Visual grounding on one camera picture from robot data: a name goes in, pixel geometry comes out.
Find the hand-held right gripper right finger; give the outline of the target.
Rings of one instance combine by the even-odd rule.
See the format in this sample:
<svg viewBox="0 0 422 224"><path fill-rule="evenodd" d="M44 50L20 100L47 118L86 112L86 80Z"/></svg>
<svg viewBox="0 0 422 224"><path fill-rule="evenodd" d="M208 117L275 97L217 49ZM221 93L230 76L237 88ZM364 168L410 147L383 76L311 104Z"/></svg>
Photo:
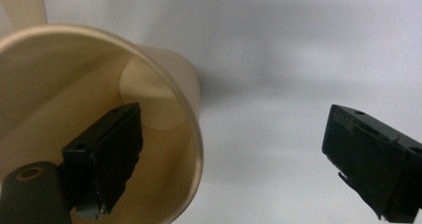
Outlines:
<svg viewBox="0 0 422 224"><path fill-rule="evenodd" d="M333 105L321 150L378 218L415 220L422 209L422 143L365 112Z"/></svg>

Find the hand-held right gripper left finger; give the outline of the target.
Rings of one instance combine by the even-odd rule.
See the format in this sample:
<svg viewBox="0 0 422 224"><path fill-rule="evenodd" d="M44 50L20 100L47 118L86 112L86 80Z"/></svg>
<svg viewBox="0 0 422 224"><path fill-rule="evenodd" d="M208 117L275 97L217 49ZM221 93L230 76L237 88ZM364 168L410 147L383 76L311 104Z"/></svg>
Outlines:
<svg viewBox="0 0 422 224"><path fill-rule="evenodd" d="M70 205L81 218L111 213L142 151L140 106L115 108L63 147Z"/></svg>

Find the beige paper cup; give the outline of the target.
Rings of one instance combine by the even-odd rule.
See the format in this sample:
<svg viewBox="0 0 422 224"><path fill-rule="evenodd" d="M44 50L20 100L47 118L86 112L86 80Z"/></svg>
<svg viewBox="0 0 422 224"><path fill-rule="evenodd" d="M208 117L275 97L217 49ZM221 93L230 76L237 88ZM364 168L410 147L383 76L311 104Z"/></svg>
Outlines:
<svg viewBox="0 0 422 224"><path fill-rule="evenodd" d="M200 83L180 55L95 29L46 25L0 40L0 183L61 150L113 108L138 103L140 161L111 214L74 224L169 224L203 170Z"/></svg>
<svg viewBox="0 0 422 224"><path fill-rule="evenodd" d="M46 23L44 0L0 0L0 39Z"/></svg>

